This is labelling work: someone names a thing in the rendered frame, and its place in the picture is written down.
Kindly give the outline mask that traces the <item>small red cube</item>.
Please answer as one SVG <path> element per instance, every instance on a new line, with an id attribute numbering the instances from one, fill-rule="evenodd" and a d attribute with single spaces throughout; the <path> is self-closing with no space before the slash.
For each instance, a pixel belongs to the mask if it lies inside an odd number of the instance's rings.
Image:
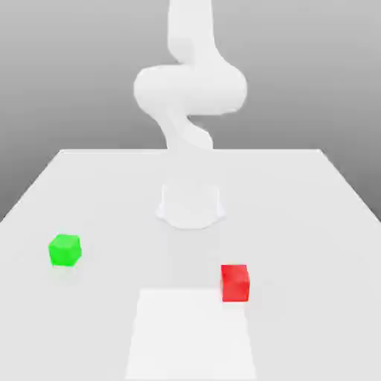
<path id="1" fill-rule="evenodd" d="M 223 302 L 249 300 L 250 277 L 246 264 L 222 264 L 220 284 Z"/>

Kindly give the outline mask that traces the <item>small green cube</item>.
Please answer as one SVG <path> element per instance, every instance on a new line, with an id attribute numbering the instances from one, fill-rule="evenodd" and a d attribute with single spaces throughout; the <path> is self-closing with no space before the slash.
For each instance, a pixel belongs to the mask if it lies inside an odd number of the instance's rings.
<path id="1" fill-rule="evenodd" d="M 74 266 L 82 256 L 80 237 L 73 234 L 58 234 L 48 245 L 53 266 Z"/>

